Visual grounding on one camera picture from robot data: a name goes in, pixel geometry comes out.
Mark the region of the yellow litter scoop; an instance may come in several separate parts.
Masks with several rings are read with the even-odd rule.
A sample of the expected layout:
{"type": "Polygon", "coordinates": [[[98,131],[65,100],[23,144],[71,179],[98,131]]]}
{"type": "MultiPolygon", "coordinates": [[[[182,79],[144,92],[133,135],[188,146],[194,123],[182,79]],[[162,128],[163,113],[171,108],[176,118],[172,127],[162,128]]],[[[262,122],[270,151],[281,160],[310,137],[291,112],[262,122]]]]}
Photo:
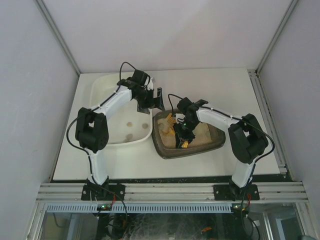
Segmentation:
{"type": "Polygon", "coordinates": [[[177,122],[176,121],[176,118],[173,117],[173,114],[172,113],[169,113],[168,116],[165,118],[166,121],[167,121],[167,130],[163,130],[162,132],[166,135],[166,136],[169,136],[169,135],[174,135],[175,134],[175,131],[174,131],[174,124],[177,122]]]}

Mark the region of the dark brown litter box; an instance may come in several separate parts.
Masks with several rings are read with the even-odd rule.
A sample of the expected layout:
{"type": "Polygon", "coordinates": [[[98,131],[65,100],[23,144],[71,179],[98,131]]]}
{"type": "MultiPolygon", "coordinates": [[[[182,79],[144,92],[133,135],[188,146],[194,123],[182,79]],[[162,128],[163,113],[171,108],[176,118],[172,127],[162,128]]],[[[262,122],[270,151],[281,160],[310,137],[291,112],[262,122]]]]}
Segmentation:
{"type": "Polygon", "coordinates": [[[158,112],[152,119],[151,137],[156,152],[163,159],[175,159],[213,151],[223,147],[226,142],[225,133],[207,123],[199,123],[193,130],[195,139],[183,148],[176,148],[175,132],[170,110],[158,112]]]}

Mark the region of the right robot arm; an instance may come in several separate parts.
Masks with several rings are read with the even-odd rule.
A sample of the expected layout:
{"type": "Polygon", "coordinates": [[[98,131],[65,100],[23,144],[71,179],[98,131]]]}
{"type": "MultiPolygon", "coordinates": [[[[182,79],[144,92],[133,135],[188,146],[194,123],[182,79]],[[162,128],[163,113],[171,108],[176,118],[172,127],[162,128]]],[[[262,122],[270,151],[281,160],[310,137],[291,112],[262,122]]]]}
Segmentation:
{"type": "Polygon", "coordinates": [[[218,128],[229,137],[232,153],[237,159],[229,189],[233,199],[242,195],[253,180],[256,163],[270,154],[265,150],[273,142],[262,130],[257,118],[250,113],[236,117],[209,107],[206,100],[192,102],[187,97],[178,102],[177,109],[184,115],[182,120],[173,124],[177,149],[195,139],[193,131],[200,123],[218,128]]]}

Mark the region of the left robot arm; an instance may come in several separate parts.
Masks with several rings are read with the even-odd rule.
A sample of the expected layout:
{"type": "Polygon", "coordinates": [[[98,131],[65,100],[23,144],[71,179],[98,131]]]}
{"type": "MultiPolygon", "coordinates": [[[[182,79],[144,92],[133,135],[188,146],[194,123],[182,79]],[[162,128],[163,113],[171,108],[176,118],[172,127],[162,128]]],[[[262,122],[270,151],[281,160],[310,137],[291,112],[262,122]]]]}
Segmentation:
{"type": "Polygon", "coordinates": [[[109,180],[104,148],[109,141],[108,121],[125,104],[136,100],[137,111],[149,114],[150,109],[165,110],[163,90],[157,88],[154,97],[152,81],[148,85],[133,81],[132,77],[117,82],[115,91],[103,102],[92,108],[82,107],[78,111],[75,127],[75,139],[80,149],[86,152],[89,160],[89,175],[87,180],[97,187],[104,187],[109,180]]]}

